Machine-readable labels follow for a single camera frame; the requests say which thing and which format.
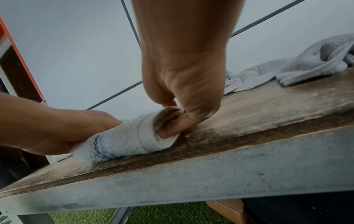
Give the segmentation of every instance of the brown box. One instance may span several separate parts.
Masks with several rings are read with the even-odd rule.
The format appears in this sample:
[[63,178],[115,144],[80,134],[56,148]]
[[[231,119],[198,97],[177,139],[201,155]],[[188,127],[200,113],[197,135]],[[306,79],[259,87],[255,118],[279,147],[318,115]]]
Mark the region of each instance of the brown box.
[[247,215],[241,199],[207,201],[206,204],[233,223],[248,224]]

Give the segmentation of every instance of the wooden tabletop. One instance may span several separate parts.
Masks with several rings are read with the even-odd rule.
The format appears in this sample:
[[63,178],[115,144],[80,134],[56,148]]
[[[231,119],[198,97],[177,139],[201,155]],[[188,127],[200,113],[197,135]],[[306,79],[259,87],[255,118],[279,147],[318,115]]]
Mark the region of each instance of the wooden tabletop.
[[70,157],[6,187],[0,197],[352,124],[354,69],[289,87],[273,80],[253,90],[225,96],[211,119],[180,135],[170,149],[94,166],[82,166]]

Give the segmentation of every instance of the crumpled towel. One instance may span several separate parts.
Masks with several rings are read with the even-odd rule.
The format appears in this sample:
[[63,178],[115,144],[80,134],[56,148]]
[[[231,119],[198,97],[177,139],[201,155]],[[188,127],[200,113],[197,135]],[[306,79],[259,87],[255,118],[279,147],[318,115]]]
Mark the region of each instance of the crumpled towel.
[[295,58],[272,60],[238,74],[226,70],[224,95],[253,89],[274,77],[289,86],[317,76],[331,75],[354,65],[354,34],[321,40]]
[[141,116],[79,143],[71,153],[82,164],[94,164],[128,155],[148,154],[169,148],[179,135],[162,139],[156,131],[163,124],[181,116],[183,110],[168,107]]

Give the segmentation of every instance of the green grass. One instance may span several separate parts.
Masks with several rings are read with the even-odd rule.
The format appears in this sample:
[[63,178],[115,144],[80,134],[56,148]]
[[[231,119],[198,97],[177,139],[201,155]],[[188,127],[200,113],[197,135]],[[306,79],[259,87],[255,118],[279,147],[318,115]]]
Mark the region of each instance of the green grass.
[[[55,224],[107,224],[115,209],[52,214]],[[233,224],[205,202],[135,208],[127,224]]]

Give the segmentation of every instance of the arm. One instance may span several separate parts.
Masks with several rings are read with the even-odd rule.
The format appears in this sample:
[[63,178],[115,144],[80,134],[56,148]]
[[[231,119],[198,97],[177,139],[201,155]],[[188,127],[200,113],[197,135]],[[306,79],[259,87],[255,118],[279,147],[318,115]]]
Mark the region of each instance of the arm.
[[132,0],[142,50],[143,85],[163,106],[186,113],[158,134],[169,137],[211,117],[225,87],[226,45],[244,0]]
[[0,145],[41,155],[64,154],[119,124],[104,112],[59,110],[0,93]]

